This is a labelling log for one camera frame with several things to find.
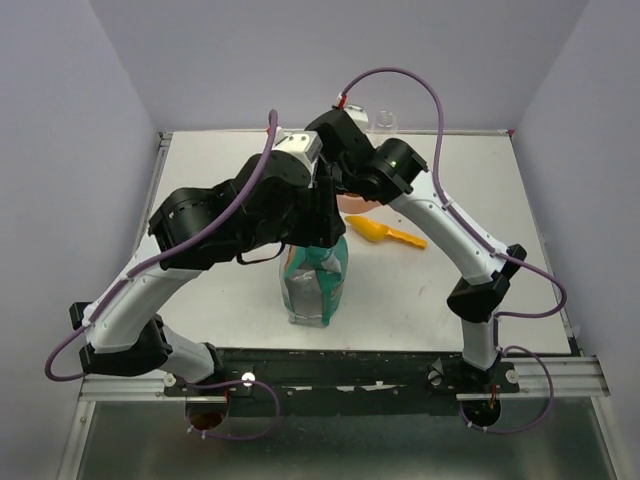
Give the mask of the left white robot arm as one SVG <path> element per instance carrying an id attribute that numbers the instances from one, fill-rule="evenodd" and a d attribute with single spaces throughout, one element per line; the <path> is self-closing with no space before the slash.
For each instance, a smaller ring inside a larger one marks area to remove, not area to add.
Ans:
<path id="1" fill-rule="evenodd" d="M 222 380 L 214 348 L 166 326 L 162 306 L 216 264 L 242 263 L 268 244 L 332 247 L 344 232 L 329 168 L 304 154 L 256 154 L 216 186 L 173 191 L 110 290 L 73 309 L 74 327 L 86 338 L 83 372 L 135 377 L 163 370 L 201 395 L 214 393 Z"/>

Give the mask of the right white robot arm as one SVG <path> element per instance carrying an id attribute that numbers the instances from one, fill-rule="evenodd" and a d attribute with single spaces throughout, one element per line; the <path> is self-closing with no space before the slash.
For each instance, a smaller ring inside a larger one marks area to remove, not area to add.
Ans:
<path id="1" fill-rule="evenodd" d="M 387 205 L 418 227 L 458 268 L 461 278 L 447 298 L 449 309 L 461 320 L 463 333 L 460 379 L 480 392 L 496 380 L 499 356 L 494 315 L 511 286 L 518 260 L 526 251 L 518 244 L 495 240 L 464 210 L 444 200 L 435 188 L 435 176 L 421 155 L 405 141 L 391 137 L 371 144 L 356 121 L 333 108 L 311 121 L 318 134 L 321 158 L 341 171 L 343 188 L 362 198 Z"/>

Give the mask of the teal dog food bag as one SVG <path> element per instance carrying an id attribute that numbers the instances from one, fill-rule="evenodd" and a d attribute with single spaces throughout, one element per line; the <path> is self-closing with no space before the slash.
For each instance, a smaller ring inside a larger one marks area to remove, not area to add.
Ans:
<path id="1" fill-rule="evenodd" d="M 348 262 L 345 236 L 331 248 L 285 246 L 279 278 L 291 324 L 312 328 L 330 324 L 341 302 Z"/>

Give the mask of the yellow plastic scoop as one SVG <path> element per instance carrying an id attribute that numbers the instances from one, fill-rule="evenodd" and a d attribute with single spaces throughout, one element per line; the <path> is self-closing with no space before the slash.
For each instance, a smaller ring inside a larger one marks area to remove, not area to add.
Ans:
<path id="1" fill-rule="evenodd" d="M 420 250 L 426 249 L 428 245 L 423 238 L 391 228 L 363 216 L 348 215 L 345 220 L 361 237 L 371 243 L 396 241 Z"/>

